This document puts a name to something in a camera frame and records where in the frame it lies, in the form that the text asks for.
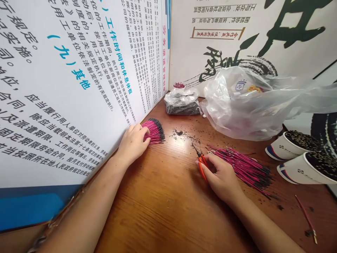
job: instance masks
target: plastic bag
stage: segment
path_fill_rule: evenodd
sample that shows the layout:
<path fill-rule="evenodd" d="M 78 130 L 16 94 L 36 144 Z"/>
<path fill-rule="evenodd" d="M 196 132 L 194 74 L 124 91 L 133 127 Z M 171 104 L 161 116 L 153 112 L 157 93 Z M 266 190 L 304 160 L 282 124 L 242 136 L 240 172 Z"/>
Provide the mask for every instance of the plastic bag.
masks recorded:
<path fill-rule="evenodd" d="M 289 116 L 337 111 L 336 83 L 259 76 L 238 66 L 219 70 L 204 96 L 200 107 L 217 131 L 250 141 L 277 135 Z"/>
<path fill-rule="evenodd" d="M 173 89 L 165 95 L 164 102 L 167 114 L 184 116 L 200 114 L 198 93 L 195 89 Z"/>

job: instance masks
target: forearm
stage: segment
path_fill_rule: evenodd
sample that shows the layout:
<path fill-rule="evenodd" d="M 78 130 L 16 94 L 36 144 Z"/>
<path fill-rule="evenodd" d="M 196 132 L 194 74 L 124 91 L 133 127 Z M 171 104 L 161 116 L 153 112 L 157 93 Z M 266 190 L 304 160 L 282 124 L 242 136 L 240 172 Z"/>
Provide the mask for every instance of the forearm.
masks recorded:
<path fill-rule="evenodd" d="M 230 207 L 262 253 L 304 252 L 246 196 L 240 197 Z"/>
<path fill-rule="evenodd" d="M 93 252 L 129 164 L 111 158 L 39 252 Z"/>

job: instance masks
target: wrist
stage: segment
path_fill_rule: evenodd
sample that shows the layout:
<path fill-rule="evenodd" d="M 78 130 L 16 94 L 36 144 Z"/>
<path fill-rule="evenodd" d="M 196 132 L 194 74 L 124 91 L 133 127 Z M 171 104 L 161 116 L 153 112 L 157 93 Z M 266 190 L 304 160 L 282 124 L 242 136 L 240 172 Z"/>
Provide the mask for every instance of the wrist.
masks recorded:
<path fill-rule="evenodd" d="M 248 198 L 246 195 L 243 192 L 239 192 L 231 200 L 227 201 L 227 205 L 229 205 L 233 211 L 236 211 L 245 208 L 247 200 Z"/>
<path fill-rule="evenodd" d="M 118 152 L 108 161 L 108 164 L 112 165 L 112 167 L 118 167 L 121 170 L 127 170 L 131 163 L 132 162 L 130 162 L 127 157 L 121 155 Z"/>

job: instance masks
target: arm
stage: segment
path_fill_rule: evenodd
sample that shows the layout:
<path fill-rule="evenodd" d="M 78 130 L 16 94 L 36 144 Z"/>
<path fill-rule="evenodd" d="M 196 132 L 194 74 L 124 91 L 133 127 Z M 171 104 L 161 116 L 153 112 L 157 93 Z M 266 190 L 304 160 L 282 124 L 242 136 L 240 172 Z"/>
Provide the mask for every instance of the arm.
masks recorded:
<path fill-rule="evenodd" d="M 232 166 L 216 155 L 205 155 L 217 172 L 203 164 L 205 176 L 220 199 L 239 217 L 262 253 L 297 253 L 304 251 L 243 193 Z"/>
<path fill-rule="evenodd" d="M 94 252 L 127 168 L 150 143 L 149 138 L 143 142 L 146 133 L 149 134 L 148 128 L 142 128 L 139 124 L 130 126 L 117 153 L 49 235 L 40 253 Z"/>

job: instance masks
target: hand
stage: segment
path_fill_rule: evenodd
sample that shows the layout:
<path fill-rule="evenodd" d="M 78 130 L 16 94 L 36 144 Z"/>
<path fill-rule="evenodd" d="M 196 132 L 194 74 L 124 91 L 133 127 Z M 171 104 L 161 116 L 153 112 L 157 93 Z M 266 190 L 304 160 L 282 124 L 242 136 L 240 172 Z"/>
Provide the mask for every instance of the hand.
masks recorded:
<path fill-rule="evenodd" d="M 142 127 L 140 124 L 131 125 L 124 133 L 116 156 L 120 156 L 130 166 L 144 153 L 150 143 L 150 138 L 143 141 L 145 134 L 150 135 L 147 127 Z"/>
<path fill-rule="evenodd" d="M 205 159 L 208 165 L 214 166 L 216 168 L 216 173 L 212 173 L 205 165 L 202 165 L 205 177 L 207 178 L 211 188 L 216 195 L 228 205 L 234 204 L 236 201 L 239 201 L 244 197 L 244 193 L 239 185 L 233 167 L 228 163 L 222 160 L 220 157 L 207 154 Z"/>

